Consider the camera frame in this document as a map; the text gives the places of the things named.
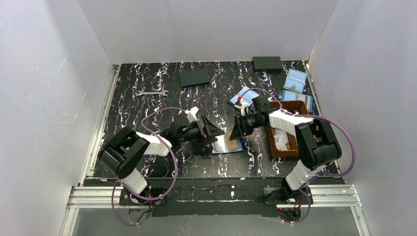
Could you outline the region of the orange credit card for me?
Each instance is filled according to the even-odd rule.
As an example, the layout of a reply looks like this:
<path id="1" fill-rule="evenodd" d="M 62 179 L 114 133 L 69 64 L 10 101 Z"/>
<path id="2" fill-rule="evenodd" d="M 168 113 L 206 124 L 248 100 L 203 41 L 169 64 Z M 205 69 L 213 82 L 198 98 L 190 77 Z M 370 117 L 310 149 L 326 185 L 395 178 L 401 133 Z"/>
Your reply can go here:
<path id="1" fill-rule="evenodd" d="M 226 140 L 226 146 L 229 152 L 234 151 L 238 148 L 238 142 L 237 140 L 230 140 L 231 133 L 226 133 L 225 140 Z"/>

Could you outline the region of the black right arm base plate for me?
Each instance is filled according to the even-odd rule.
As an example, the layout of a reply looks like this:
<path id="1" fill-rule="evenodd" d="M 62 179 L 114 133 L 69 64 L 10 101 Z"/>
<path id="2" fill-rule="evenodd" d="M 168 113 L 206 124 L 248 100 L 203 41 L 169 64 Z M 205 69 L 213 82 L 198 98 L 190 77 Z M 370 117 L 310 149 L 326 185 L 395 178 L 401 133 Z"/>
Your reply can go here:
<path id="1" fill-rule="evenodd" d="M 259 200 L 266 205 L 307 205 L 308 200 L 313 204 L 314 200 L 311 189 L 305 187 L 302 191 L 304 194 L 299 190 L 292 191 L 291 193 L 284 193 L 280 190 L 280 187 L 265 187 L 262 190 L 262 195 Z"/>

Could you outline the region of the dark blue card holder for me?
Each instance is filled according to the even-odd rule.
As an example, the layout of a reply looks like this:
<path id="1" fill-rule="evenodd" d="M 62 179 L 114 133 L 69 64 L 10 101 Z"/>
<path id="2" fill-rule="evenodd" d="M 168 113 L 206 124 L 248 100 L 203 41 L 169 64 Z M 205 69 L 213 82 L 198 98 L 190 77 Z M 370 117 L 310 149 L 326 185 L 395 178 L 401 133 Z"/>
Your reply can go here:
<path id="1" fill-rule="evenodd" d="M 238 148 L 229 152 L 226 146 L 225 135 L 223 139 L 219 139 L 217 142 L 210 144 L 211 155 L 237 153 L 244 150 L 245 140 L 243 138 L 236 139 L 238 142 Z"/>

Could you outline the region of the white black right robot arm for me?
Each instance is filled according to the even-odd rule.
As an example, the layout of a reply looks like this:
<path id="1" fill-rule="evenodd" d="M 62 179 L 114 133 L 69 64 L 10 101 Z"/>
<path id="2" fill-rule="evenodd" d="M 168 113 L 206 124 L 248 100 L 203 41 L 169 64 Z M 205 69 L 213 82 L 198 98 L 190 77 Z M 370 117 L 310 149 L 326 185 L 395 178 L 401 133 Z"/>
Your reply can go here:
<path id="1" fill-rule="evenodd" d="M 258 200 L 286 201 L 298 199 L 308 181 L 342 155 L 340 144 L 329 121 L 291 115 L 273 107 L 266 95 L 252 100 L 255 110 L 235 116 L 230 140 L 251 135 L 254 129 L 269 126 L 293 135 L 296 139 L 299 161 L 281 181 L 280 189 L 261 195 Z"/>

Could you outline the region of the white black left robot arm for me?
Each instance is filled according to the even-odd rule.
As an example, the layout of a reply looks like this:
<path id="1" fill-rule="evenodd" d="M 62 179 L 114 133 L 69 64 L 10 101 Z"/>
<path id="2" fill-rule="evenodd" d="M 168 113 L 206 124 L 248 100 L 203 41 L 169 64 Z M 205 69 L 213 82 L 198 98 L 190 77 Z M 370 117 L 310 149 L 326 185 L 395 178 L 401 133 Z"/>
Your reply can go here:
<path id="1" fill-rule="evenodd" d="M 124 187 L 138 195 L 148 185 L 137 170 L 137 165 L 145 155 L 167 156 L 170 148 L 177 148 L 180 144 L 191 141 L 204 147 L 216 142 L 224 134 L 205 115 L 178 115 L 160 136 L 145 135 L 124 127 L 104 144 L 97 159 L 116 175 Z"/>

